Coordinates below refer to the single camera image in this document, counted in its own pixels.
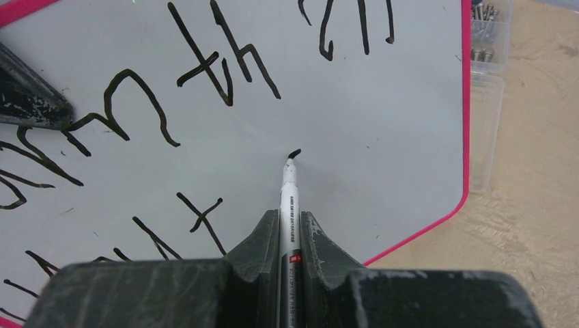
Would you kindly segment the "red framed whiteboard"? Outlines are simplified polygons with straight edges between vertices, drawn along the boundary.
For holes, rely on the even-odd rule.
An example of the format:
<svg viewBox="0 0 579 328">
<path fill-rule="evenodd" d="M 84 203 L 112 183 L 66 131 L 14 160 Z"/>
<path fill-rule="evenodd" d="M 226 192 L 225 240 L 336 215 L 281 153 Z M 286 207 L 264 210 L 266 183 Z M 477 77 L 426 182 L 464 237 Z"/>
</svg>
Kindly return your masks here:
<svg viewBox="0 0 579 328">
<path fill-rule="evenodd" d="M 372 262 L 468 191 L 467 1 L 58 1 L 1 42 L 74 106 L 1 127 L 1 324 L 75 262 L 215 258 L 279 206 Z"/>
</svg>

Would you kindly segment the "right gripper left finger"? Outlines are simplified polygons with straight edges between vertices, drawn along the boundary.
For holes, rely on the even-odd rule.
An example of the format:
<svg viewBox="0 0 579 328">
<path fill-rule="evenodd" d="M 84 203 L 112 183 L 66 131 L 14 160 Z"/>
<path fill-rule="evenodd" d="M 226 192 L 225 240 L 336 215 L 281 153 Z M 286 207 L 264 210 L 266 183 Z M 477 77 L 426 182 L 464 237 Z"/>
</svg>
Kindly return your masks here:
<svg viewBox="0 0 579 328">
<path fill-rule="evenodd" d="M 274 327 L 279 214 L 217 259 L 71 264 L 41 292 L 28 327 Z"/>
</svg>

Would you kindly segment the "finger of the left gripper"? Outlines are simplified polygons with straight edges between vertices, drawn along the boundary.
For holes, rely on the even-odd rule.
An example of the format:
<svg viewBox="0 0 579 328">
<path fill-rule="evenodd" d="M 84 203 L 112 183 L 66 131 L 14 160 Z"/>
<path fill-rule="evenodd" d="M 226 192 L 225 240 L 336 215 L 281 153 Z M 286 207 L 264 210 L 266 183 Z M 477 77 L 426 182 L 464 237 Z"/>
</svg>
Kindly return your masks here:
<svg viewBox="0 0 579 328">
<path fill-rule="evenodd" d="M 62 131 L 73 119 L 70 102 L 2 44 L 1 123 Z"/>
</svg>

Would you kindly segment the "white whiteboard marker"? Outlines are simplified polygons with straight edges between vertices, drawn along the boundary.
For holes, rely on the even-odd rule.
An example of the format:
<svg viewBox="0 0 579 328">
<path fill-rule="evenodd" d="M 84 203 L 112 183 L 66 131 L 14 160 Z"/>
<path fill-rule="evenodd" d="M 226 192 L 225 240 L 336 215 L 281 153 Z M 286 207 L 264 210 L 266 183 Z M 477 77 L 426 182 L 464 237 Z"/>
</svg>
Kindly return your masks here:
<svg viewBox="0 0 579 328">
<path fill-rule="evenodd" d="M 302 252 L 297 171 L 299 150 L 292 152 L 283 167 L 279 207 L 279 270 L 277 327 L 304 327 L 302 300 Z"/>
</svg>

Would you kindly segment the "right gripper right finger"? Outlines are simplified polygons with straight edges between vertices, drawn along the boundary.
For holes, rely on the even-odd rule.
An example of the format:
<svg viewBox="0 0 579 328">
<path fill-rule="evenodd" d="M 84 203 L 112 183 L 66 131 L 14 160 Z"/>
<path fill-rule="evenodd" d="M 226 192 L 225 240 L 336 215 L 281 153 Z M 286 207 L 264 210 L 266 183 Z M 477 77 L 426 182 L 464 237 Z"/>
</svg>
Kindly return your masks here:
<svg viewBox="0 0 579 328">
<path fill-rule="evenodd" d="M 308 327 L 542 327 L 523 287 L 496 271 L 370 269 L 302 212 Z"/>
</svg>

